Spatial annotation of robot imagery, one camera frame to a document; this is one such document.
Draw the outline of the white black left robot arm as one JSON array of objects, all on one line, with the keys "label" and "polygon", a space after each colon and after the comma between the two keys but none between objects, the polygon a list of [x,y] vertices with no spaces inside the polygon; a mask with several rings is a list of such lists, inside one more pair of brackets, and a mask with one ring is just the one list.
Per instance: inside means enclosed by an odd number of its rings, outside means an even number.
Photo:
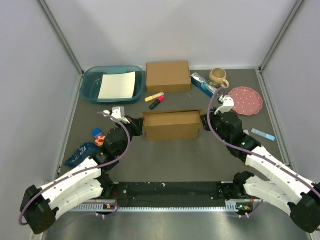
[{"label": "white black left robot arm", "polygon": [[143,134],[144,118],[111,117],[111,129],[103,146],[63,176],[43,186],[25,190],[20,206],[19,224],[29,226],[35,235],[47,231],[63,214],[95,198],[109,198],[114,183],[108,172],[128,152],[133,137]]}]

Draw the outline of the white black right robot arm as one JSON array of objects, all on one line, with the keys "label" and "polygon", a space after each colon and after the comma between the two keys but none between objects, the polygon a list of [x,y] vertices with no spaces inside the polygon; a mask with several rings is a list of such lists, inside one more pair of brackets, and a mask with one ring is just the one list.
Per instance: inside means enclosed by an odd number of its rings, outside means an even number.
[{"label": "white black right robot arm", "polygon": [[246,134],[235,112],[201,115],[206,131],[210,131],[234,157],[259,171],[267,181],[250,172],[234,177],[233,192],[239,198],[247,195],[277,207],[290,216],[303,231],[320,230],[320,185],[308,180],[270,154],[262,144]]}]

